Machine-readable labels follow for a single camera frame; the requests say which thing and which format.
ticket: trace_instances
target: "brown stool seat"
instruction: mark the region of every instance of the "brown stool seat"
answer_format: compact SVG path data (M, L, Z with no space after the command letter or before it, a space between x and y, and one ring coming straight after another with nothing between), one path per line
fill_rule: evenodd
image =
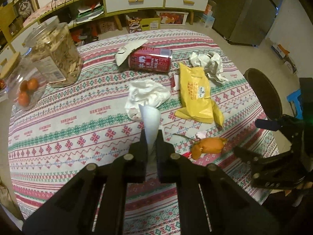
M270 120L281 118L283 115L281 99L270 79L255 68L248 69L244 77L255 92L267 117Z

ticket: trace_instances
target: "striped tablecloth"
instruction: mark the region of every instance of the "striped tablecloth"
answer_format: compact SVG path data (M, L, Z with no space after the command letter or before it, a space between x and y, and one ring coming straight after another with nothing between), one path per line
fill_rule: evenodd
M147 39L154 47L173 50L171 70L179 62L190 65L192 52L218 52L223 59L223 76L229 82L216 86L210 82L211 96L225 116L224 127L175 117L181 107L179 93L171 91L168 101L159 107L165 140L175 151L186 154L191 142L173 133L195 137L199 131L228 138L218 155L205 155L195 163L214 162L222 167L254 199L262 203L268 191L251 188L249 166L235 158L232 148L245 146L264 156L278 153L271 132L256 129L254 121L265 118L264 111L249 84L214 41L187 30L157 30L127 34L79 48L84 68L76 84L46 89L39 103L28 112L13 108L9 128L9 164L18 204L25 218L30 216L58 189L88 163L99 166L127 153L139 140L143 123L131 121L124 105L128 82L153 79L171 89L168 75L125 71L119 73L114 61L118 48L128 41ZM128 187L125 234L179 233L180 221L176 186L160 185L156 174L147 175L144 184Z

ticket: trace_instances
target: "blue plastic object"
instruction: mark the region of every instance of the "blue plastic object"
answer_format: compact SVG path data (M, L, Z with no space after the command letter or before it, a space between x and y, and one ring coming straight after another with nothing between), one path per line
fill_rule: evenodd
M295 104L295 109L297 111L297 115L295 116L298 119L303 119L302 115L302 105L301 105L301 90L297 90L290 95L287 96L287 101L289 103L293 102Z

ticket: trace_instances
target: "yellow snack package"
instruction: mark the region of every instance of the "yellow snack package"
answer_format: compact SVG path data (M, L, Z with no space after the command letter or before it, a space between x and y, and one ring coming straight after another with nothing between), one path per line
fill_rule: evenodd
M224 116L217 104L210 98L210 84L203 68L189 68L181 62L179 68L183 107L175 112L175 116L202 123L215 121L223 127Z

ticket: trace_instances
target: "floor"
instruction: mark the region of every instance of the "floor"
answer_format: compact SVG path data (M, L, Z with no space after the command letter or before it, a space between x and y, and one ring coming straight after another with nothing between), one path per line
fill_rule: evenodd
M224 53L234 62L242 74L251 67L261 70L271 80L278 91L281 98L283 113L292 114L292 109L286 100L286 96L293 91L299 89L299 81L297 76L292 75L289 70L284 67L282 60L270 48L269 40L263 41L257 48L248 46L234 46L225 41L217 32L211 28L204 28L201 22L195 22L192 26L186 23L186 26L162 26L162 28L180 28L197 31L210 36L217 43ZM100 35L100 39L109 38L121 34L127 34L125 28L122 31L107 32ZM10 178L8 165L8 126L10 121L11 106L9 102L3 101L0 103L0 178L8 187L13 200L16 202L13 193L13 186ZM279 152L289 150L290 143L280 133L274 132L274 136L278 145Z

